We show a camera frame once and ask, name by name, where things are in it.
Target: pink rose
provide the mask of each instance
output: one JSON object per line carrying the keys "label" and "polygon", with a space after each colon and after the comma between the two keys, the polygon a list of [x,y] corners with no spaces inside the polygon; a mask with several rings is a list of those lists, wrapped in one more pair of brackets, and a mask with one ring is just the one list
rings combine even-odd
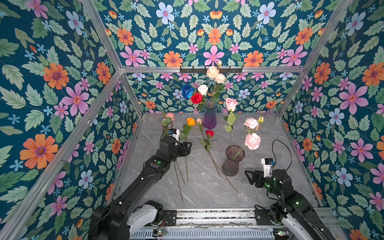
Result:
{"label": "pink rose", "polygon": [[227,80],[227,78],[225,77],[224,74],[222,73],[219,73],[216,77],[215,77],[215,82],[217,83],[223,83]]}
{"label": "pink rose", "polygon": [[244,145],[246,145],[250,150],[256,150],[259,148],[261,141],[262,140],[259,135],[252,133],[245,137]]}
{"label": "pink rose", "polygon": [[236,105],[238,104],[236,99],[233,99],[233,98],[227,98],[225,100],[225,103],[227,104],[228,111],[232,111],[232,112],[235,111]]}
{"label": "pink rose", "polygon": [[259,126],[259,121],[254,118],[247,118],[244,122],[244,125],[250,127],[251,129],[255,129]]}
{"label": "pink rose", "polygon": [[206,76],[209,78],[214,78],[217,75],[218,75],[218,69],[216,68],[216,66],[210,66],[207,70]]}

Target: pink flower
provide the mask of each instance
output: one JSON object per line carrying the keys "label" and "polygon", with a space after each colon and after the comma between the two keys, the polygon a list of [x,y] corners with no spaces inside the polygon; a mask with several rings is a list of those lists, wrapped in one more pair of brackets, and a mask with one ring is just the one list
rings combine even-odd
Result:
{"label": "pink flower", "polygon": [[227,83],[225,84],[224,89],[229,90],[229,89],[231,89],[231,88],[233,88],[233,83],[227,82]]}
{"label": "pink flower", "polygon": [[241,80],[245,80],[245,76],[247,75],[248,73],[235,73],[233,79],[237,79],[237,82],[240,82]]}
{"label": "pink flower", "polygon": [[189,73],[177,73],[179,75],[179,81],[188,82],[188,79],[191,79],[192,76]]}
{"label": "pink flower", "polygon": [[369,203],[372,205],[376,205],[376,209],[378,211],[384,209],[384,198],[381,198],[381,194],[379,192],[376,192],[376,196],[373,195],[373,193],[370,193],[369,196],[372,198],[371,200],[369,200]]}
{"label": "pink flower", "polygon": [[155,86],[156,86],[156,88],[159,88],[160,90],[163,89],[163,87],[164,87],[163,82],[159,82],[159,81],[157,81],[155,83]]}
{"label": "pink flower", "polygon": [[209,65],[212,63],[212,66],[213,66],[215,63],[217,64],[220,61],[220,58],[222,58],[224,56],[224,53],[223,52],[218,53],[216,45],[213,45],[211,47],[210,51],[211,51],[211,53],[209,53],[209,52],[203,53],[204,57],[207,58],[204,65]]}
{"label": "pink flower", "polygon": [[339,97],[343,100],[346,100],[341,103],[340,109],[346,109],[349,106],[349,112],[354,115],[358,110],[356,104],[360,107],[368,105],[367,99],[359,98],[367,92],[367,89],[368,86],[363,86],[356,91],[356,85],[354,83],[351,83],[348,86],[348,93],[339,93]]}
{"label": "pink flower", "polygon": [[196,53],[196,51],[198,51],[199,49],[197,48],[197,44],[193,44],[193,43],[191,43],[191,45],[188,47],[188,49],[189,49],[189,53]]}
{"label": "pink flower", "polygon": [[305,158],[303,156],[303,154],[305,153],[305,150],[304,149],[300,149],[300,145],[299,144],[296,145],[296,150],[297,150],[297,153],[300,156],[301,161],[305,162]]}
{"label": "pink flower", "polygon": [[300,45],[296,51],[293,51],[292,49],[288,50],[288,57],[284,58],[281,62],[282,63],[288,63],[287,66],[292,66],[294,63],[295,65],[300,65],[301,60],[300,58],[305,57],[308,52],[301,52],[303,50],[303,46]]}
{"label": "pink flower", "polygon": [[65,203],[65,201],[67,201],[67,197],[64,197],[61,199],[61,196],[59,195],[57,197],[57,202],[51,203],[50,205],[52,208],[51,217],[55,215],[55,213],[57,213],[58,216],[61,215],[62,209],[67,208],[67,204]]}
{"label": "pink flower", "polygon": [[91,86],[89,83],[88,83],[88,79],[86,78],[84,80],[84,78],[81,78],[81,82],[79,82],[79,84],[81,85],[81,90],[86,90],[88,91],[88,88]]}
{"label": "pink flower", "polygon": [[281,50],[281,52],[277,53],[278,57],[277,58],[280,58],[280,59],[283,59],[284,57],[287,56],[287,52],[288,50],[284,50],[284,48]]}
{"label": "pink flower", "polygon": [[69,112],[66,111],[68,109],[68,106],[63,106],[62,102],[59,102],[59,105],[53,106],[56,109],[55,115],[58,116],[60,115],[61,119],[64,118],[64,115],[68,115]]}
{"label": "pink flower", "polygon": [[246,145],[250,150],[256,150],[259,148],[261,141],[260,136],[256,133],[247,134],[244,145]]}
{"label": "pink flower", "polygon": [[53,191],[55,190],[55,185],[58,188],[61,188],[64,186],[63,181],[60,179],[62,179],[66,174],[67,174],[66,171],[62,171],[61,173],[59,173],[59,175],[57,175],[52,185],[48,188],[48,195],[51,195],[53,193]]}
{"label": "pink flower", "polygon": [[375,168],[370,169],[373,175],[378,176],[373,178],[373,183],[380,184],[381,182],[383,182],[383,187],[384,187],[384,165],[382,163],[379,163],[377,168],[379,169],[379,171],[376,170]]}
{"label": "pink flower", "polygon": [[168,82],[170,79],[173,79],[173,76],[172,76],[172,73],[161,73],[161,76],[160,76],[161,79],[166,79],[166,81]]}
{"label": "pink flower", "polygon": [[348,85],[350,85],[352,82],[351,81],[348,81],[348,77],[346,77],[345,79],[341,79],[341,83],[339,83],[339,85],[337,85],[338,87],[340,87],[340,90],[348,90]]}
{"label": "pink flower", "polygon": [[85,142],[85,148],[83,150],[87,151],[87,155],[89,155],[89,152],[93,152],[94,146],[95,146],[95,144],[93,144],[92,141]]}
{"label": "pink flower", "polygon": [[313,116],[314,118],[316,116],[319,115],[319,108],[317,108],[316,106],[314,106],[312,109],[311,109],[311,116]]}
{"label": "pink flower", "polygon": [[313,165],[313,163],[310,163],[309,165],[308,165],[308,169],[310,170],[310,172],[314,172],[314,169],[315,169],[316,167],[315,167],[315,165]]}
{"label": "pink flower", "polygon": [[133,53],[132,53],[131,48],[128,47],[128,46],[125,46],[125,51],[127,53],[125,53],[125,52],[121,52],[120,53],[120,56],[122,56],[124,58],[127,58],[127,60],[125,60],[125,65],[130,66],[133,63],[133,65],[135,67],[138,67],[139,63],[140,64],[145,63],[142,58],[139,58],[139,56],[140,56],[140,51],[139,50],[134,50]]}
{"label": "pink flower", "polygon": [[313,96],[312,98],[312,101],[316,100],[316,102],[319,102],[320,101],[320,97],[322,97],[324,95],[324,93],[321,93],[321,89],[323,87],[315,87],[313,92],[311,92],[311,96]]}
{"label": "pink flower", "polygon": [[263,89],[263,88],[267,88],[268,85],[269,85],[268,80],[265,80],[264,82],[261,82],[260,87]]}
{"label": "pink flower", "polygon": [[28,2],[25,3],[30,9],[33,10],[35,13],[36,17],[43,16],[45,19],[48,19],[47,14],[45,13],[48,11],[48,8],[41,4],[40,0],[29,0]]}
{"label": "pink flower", "polygon": [[264,73],[252,73],[252,79],[255,79],[256,81],[259,81],[260,78],[264,78]]}
{"label": "pink flower", "polygon": [[360,162],[364,162],[364,160],[365,160],[364,156],[366,156],[369,159],[373,159],[372,153],[368,152],[368,150],[372,149],[373,145],[370,143],[367,143],[364,145],[364,140],[362,138],[359,138],[358,144],[351,142],[351,147],[356,149],[356,150],[353,150],[351,152],[351,155],[352,156],[359,155],[359,161]]}
{"label": "pink flower", "polygon": [[80,147],[80,144],[77,144],[76,147],[74,148],[72,154],[67,159],[68,162],[72,162],[72,156],[74,156],[74,157],[78,157],[79,156],[79,153],[76,151],[77,149],[79,149],[79,147]]}
{"label": "pink flower", "polygon": [[66,87],[66,90],[71,97],[63,97],[61,101],[67,106],[72,105],[70,110],[71,116],[77,114],[77,109],[84,114],[88,110],[88,104],[85,100],[88,100],[89,94],[81,93],[81,86],[78,83],[74,86],[74,91],[70,87]]}
{"label": "pink flower", "polygon": [[147,52],[147,50],[140,50],[140,57],[143,57],[144,60],[151,59],[149,56],[150,53]]}
{"label": "pink flower", "polygon": [[303,81],[303,90],[305,89],[306,92],[308,92],[308,89],[312,86],[312,77],[308,78],[308,75],[305,77],[305,80]]}
{"label": "pink flower", "polygon": [[240,49],[240,46],[238,43],[236,43],[231,45],[231,48],[229,49],[229,51],[232,51],[232,54],[234,54],[234,53],[238,53],[239,49]]}
{"label": "pink flower", "polygon": [[341,151],[345,150],[345,147],[343,147],[343,143],[344,143],[344,141],[339,142],[339,140],[335,139],[335,143],[332,143],[332,147],[334,147],[333,151],[341,154]]}

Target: white rose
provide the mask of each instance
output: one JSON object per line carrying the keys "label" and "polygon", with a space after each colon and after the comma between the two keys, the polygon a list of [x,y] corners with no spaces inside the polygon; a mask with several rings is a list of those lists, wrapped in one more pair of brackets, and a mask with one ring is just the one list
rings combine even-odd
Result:
{"label": "white rose", "polygon": [[205,84],[203,84],[203,85],[200,85],[200,86],[197,88],[197,90],[199,91],[199,93],[200,93],[201,95],[206,95],[206,94],[207,94],[207,91],[208,91],[208,87],[207,87]]}

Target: metal bar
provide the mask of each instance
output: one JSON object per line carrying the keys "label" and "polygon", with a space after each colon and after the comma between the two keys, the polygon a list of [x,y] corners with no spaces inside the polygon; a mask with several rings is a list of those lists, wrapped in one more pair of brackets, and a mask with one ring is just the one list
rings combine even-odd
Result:
{"label": "metal bar", "polygon": [[137,99],[136,94],[133,91],[133,87],[129,83],[129,80],[128,80],[126,74],[124,74],[124,76],[121,78],[121,82],[122,82],[122,85],[124,86],[125,90],[127,90],[128,97],[131,100],[131,103],[132,103],[133,108],[135,109],[137,115],[139,116],[139,118],[142,118],[143,111],[140,107],[139,100]]}
{"label": "metal bar", "polygon": [[297,77],[295,83],[293,84],[291,90],[289,91],[287,97],[284,100],[283,105],[280,108],[279,117],[284,115],[285,110],[288,108],[288,105],[291,103],[295,94],[299,90],[303,80],[308,75],[311,70],[311,67],[316,63],[317,58],[319,57],[321,51],[327,44],[329,38],[331,37],[333,31],[336,29],[341,18],[344,16],[347,8],[352,3],[352,0],[340,0],[336,6],[335,11],[332,13],[331,17],[328,20],[327,25],[324,28],[323,33],[321,34],[319,40],[317,41],[315,47],[313,48],[311,54],[309,55],[307,61],[304,65],[304,71]]}
{"label": "metal bar", "polygon": [[115,73],[107,85],[97,96],[96,100],[89,107],[80,122],[77,124],[72,133],[68,136],[62,147],[56,153],[52,161],[45,168],[43,173],[37,179],[33,187],[28,191],[28,194],[23,199],[19,207],[15,210],[8,222],[0,231],[0,239],[14,240],[19,234],[19,231],[25,226],[30,216],[35,211],[41,199],[45,196],[49,186],[56,179],[60,170],[64,166],[73,149],[80,141],[85,131],[89,127],[89,123],[96,117],[100,108],[109,97],[109,93],[116,86],[120,79],[120,73]]}
{"label": "metal bar", "polygon": [[[207,66],[203,67],[181,67],[183,72],[190,71],[190,73],[201,73]],[[242,67],[230,67],[231,70],[235,70],[235,73]],[[220,67],[221,70],[228,71],[229,67]],[[302,73],[304,72],[303,66],[259,66],[259,67],[243,67],[243,73]],[[123,73],[179,73],[179,67],[128,67],[123,66],[121,68]]]}
{"label": "metal bar", "polygon": [[99,35],[100,41],[104,49],[107,51],[107,54],[111,59],[112,65],[114,66],[116,71],[119,71],[122,67],[121,61],[117,52],[115,51],[115,48],[113,47],[111,39],[107,35],[104,23],[101,20],[101,17],[95,7],[95,4],[92,0],[82,0],[81,2],[83,3],[84,9],[86,10],[88,17],[90,18],[96,33]]}

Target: glass vase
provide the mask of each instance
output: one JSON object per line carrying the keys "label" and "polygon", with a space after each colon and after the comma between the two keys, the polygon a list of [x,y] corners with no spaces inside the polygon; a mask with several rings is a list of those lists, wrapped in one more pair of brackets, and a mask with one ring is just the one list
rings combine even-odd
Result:
{"label": "glass vase", "polygon": [[205,114],[203,119],[203,125],[206,129],[213,129],[216,127],[216,109],[217,102],[213,100],[206,100],[204,103]]}
{"label": "glass vase", "polygon": [[225,154],[227,155],[227,159],[223,163],[221,169],[223,173],[229,177],[233,177],[237,175],[239,172],[239,162],[242,161],[245,157],[244,150],[240,151],[240,147],[237,145],[232,145],[227,148]]}

